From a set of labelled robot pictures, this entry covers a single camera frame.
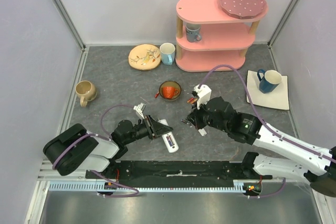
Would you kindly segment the white remote control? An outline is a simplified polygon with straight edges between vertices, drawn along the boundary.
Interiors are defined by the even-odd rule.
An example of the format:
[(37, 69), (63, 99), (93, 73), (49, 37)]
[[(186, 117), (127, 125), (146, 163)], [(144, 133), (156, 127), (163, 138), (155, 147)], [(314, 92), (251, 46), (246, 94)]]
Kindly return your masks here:
[(165, 143), (165, 146), (169, 153), (174, 153), (179, 150), (179, 146), (176, 142), (176, 139), (172, 133), (172, 131), (165, 133), (162, 135), (162, 139)]

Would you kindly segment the white battery cover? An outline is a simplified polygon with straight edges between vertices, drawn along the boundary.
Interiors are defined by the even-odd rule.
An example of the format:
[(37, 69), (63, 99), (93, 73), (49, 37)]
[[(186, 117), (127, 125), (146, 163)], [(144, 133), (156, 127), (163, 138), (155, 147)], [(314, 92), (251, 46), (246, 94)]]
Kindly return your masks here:
[(201, 136), (207, 135), (207, 132), (205, 131), (205, 129), (198, 129), (198, 132)]

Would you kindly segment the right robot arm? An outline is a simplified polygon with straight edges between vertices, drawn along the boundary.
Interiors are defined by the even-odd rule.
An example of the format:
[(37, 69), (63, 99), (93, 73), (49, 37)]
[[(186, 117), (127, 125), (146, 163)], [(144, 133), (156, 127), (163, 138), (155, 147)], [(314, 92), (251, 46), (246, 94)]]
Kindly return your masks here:
[(225, 132), (239, 143), (271, 150), (281, 158), (247, 153), (240, 166), (248, 179), (261, 176), (284, 177), (308, 184), (315, 191), (335, 197), (335, 148), (312, 145), (290, 136), (258, 117), (237, 112), (221, 97), (193, 106), (186, 117), (198, 130), (209, 126)]

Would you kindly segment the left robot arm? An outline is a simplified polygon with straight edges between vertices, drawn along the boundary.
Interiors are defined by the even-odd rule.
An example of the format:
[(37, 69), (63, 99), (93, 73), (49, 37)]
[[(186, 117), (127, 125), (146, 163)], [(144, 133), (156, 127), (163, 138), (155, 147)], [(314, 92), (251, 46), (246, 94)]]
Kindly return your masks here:
[(137, 124), (120, 121), (110, 137), (87, 131), (77, 123), (49, 141), (43, 153), (61, 176), (82, 169), (95, 170), (103, 178), (111, 178), (115, 173), (112, 161), (128, 151), (128, 144), (145, 137), (153, 140), (172, 130), (162, 120), (156, 121), (150, 115), (139, 119)]

